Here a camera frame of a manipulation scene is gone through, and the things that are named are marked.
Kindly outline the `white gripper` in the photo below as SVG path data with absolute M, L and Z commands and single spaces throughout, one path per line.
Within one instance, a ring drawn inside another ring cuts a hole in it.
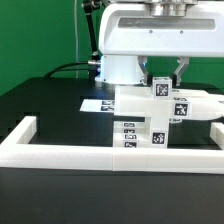
M 145 56 L 177 56 L 172 84 L 179 86 L 188 57 L 224 57 L 224 2 L 200 2 L 183 17 L 154 17 L 147 4 L 111 4 L 103 12 L 99 49 L 104 55 L 138 56 L 144 86 L 153 79 Z

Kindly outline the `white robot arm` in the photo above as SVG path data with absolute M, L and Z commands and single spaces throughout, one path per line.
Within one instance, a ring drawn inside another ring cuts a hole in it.
M 176 57 L 181 79 L 192 57 L 224 57 L 224 1 L 111 0 L 103 12 L 98 80 L 147 81 L 149 56 Z

